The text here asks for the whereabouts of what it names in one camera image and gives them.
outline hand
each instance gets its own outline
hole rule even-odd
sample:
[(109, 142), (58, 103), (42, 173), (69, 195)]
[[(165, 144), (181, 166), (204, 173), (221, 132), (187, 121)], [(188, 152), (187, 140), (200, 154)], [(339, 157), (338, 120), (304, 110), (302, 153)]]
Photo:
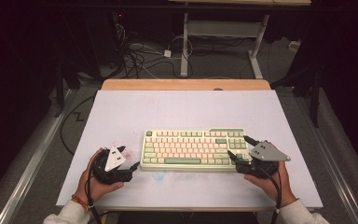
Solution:
[[(285, 207), (286, 205), (293, 203), (296, 201), (296, 197), (293, 194), (292, 190), (290, 189), (290, 182), (289, 182), (289, 174), (286, 170), (286, 165), (284, 161), (279, 162), (279, 173), (281, 174), (281, 183), (282, 183), (282, 201), (281, 207)], [(272, 184), (271, 180), (269, 179), (261, 179), (257, 178), (253, 175), (245, 175), (244, 178), (249, 180), (254, 185), (260, 187), (264, 192), (270, 197), (270, 199), (277, 201), (278, 192), (275, 189), (275, 186)], [(278, 172), (276, 172), (272, 178), (277, 182), (278, 186), (280, 186), (280, 178)]]
[[(77, 190), (75, 193), (75, 196), (87, 205), (89, 205), (89, 200), (86, 195), (85, 186), (86, 186), (87, 179), (89, 177), (89, 170), (90, 170), (92, 161), (95, 159), (95, 157), (98, 155), (98, 153), (100, 153), (102, 151), (103, 151), (103, 149), (100, 148), (89, 160), (87, 169), (85, 171), (83, 171), (83, 174), (80, 177), (79, 184), (77, 186)], [(112, 185), (105, 185), (105, 184), (98, 182), (98, 180), (96, 180), (94, 177), (92, 177), (90, 180), (90, 195), (91, 195), (92, 200), (96, 203), (106, 193), (110, 193), (112, 191), (120, 189), (123, 186), (124, 186), (123, 182), (117, 182)]]

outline white desk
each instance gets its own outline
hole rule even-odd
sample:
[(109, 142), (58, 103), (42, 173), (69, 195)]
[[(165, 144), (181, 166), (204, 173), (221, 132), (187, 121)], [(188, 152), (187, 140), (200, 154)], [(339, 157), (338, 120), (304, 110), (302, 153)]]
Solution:
[[(213, 127), (243, 127), (254, 139), (273, 142), (292, 158), (286, 166), (295, 195), (308, 208), (323, 206), (275, 91), (99, 91), (57, 205), (71, 198), (97, 148), (126, 146), (128, 167), (140, 159), (146, 129)], [(141, 168), (97, 203), (115, 210), (176, 211), (261, 211), (274, 204), (241, 174)]]
[[(263, 6), (287, 6), (302, 7), (309, 6), (310, 0), (170, 0), (173, 2), (191, 3), (215, 3), (215, 4), (241, 4), (241, 5), (263, 5)], [(233, 37), (255, 37), (255, 47), (248, 51), (250, 64), (255, 78), (263, 78), (257, 62), (257, 52), (269, 21), (269, 15), (264, 15), (261, 22), (237, 22), (237, 21), (191, 21), (188, 13), (185, 13), (183, 31), (183, 52), (181, 62), (181, 77), (187, 77), (188, 70), (188, 36), (210, 35), (210, 36), (233, 36)]]

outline keyboard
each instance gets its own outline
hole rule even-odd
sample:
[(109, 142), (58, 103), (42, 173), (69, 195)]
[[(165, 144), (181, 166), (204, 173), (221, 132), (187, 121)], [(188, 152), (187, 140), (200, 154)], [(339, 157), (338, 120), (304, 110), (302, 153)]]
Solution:
[(210, 130), (146, 130), (143, 170), (236, 171), (227, 151), (251, 161), (242, 128)]

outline sleeve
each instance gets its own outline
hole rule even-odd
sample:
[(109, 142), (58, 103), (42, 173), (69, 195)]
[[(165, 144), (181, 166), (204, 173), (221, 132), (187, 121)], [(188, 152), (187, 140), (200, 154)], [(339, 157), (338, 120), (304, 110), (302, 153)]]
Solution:
[(89, 220), (90, 212), (86, 213), (80, 204), (70, 200), (58, 215), (49, 215), (43, 224), (87, 224)]
[(300, 199), (280, 209), (279, 215), (286, 224), (328, 224), (320, 214), (310, 213)]

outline red bracelet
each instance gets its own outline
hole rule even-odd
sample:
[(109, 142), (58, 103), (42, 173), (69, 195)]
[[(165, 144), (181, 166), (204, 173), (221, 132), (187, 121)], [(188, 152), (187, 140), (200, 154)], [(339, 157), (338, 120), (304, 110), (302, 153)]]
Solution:
[(77, 196), (72, 195), (72, 201), (74, 201), (75, 203), (79, 203), (83, 208), (85, 212), (88, 212), (90, 210), (91, 207), (93, 206), (88, 206), (85, 203), (83, 203), (83, 201), (81, 201)]

